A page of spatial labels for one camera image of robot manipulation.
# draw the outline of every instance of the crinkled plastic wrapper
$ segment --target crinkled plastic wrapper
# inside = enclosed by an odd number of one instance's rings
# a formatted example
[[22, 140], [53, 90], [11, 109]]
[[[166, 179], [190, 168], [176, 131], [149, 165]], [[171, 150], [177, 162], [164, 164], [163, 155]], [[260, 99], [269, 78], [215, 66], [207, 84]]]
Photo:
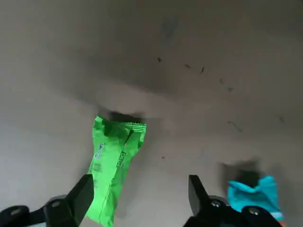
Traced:
[[142, 123], [95, 118], [94, 157], [89, 166], [89, 174], [94, 179], [94, 200], [86, 215], [104, 227], [114, 225], [127, 169], [143, 144], [145, 132], [146, 125]]

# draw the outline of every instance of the gray surface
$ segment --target gray surface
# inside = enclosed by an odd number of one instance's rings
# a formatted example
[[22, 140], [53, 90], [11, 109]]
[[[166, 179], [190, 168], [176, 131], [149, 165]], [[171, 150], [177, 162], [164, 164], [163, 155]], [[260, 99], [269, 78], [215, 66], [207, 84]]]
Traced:
[[181, 226], [188, 174], [224, 195], [219, 163], [255, 157], [299, 226], [302, 24], [299, 0], [2, 0], [0, 209], [66, 194], [108, 109], [148, 124], [116, 227]]

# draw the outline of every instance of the green snack wrapper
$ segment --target green snack wrapper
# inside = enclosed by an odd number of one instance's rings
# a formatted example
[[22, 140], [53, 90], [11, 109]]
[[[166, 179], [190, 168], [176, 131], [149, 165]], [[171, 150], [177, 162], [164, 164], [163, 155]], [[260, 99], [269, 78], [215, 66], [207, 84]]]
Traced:
[[144, 141], [146, 125], [111, 122], [97, 116], [92, 135], [94, 157], [89, 174], [94, 179], [94, 200], [86, 215], [104, 227], [114, 225], [115, 210], [131, 159]]

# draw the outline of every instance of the teal object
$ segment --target teal object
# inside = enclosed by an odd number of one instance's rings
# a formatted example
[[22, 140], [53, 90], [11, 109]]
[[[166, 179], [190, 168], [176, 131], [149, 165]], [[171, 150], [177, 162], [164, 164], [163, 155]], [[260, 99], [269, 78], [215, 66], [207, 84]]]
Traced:
[[284, 220], [278, 205], [277, 185], [271, 176], [260, 179], [255, 188], [230, 181], [227, 199], [231, 207], [238, 212], [241, 212], [246, 206], [258, 206], [270, 212], [276, 220]]

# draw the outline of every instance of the screw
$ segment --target screw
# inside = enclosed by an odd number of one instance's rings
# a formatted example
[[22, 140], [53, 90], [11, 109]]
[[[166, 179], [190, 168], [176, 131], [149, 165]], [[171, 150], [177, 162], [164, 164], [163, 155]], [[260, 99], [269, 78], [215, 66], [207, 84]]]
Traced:
[[55, 201], [55, 202], [52, 203], [52, 207], [53, 207], [53, 208], [56, 208], [56, 207], [58, 207], [59, 205], [60, 205], [60, 202], [59, 202], [59, 201]]
[[213, 205], [214, 207], [220, 207], [220, 202], [218, 200], [212, 200], [211, 205]]
[[259, 210], [254, 207], [249, 208], [249, 212], [253, 215], [259, 215]]

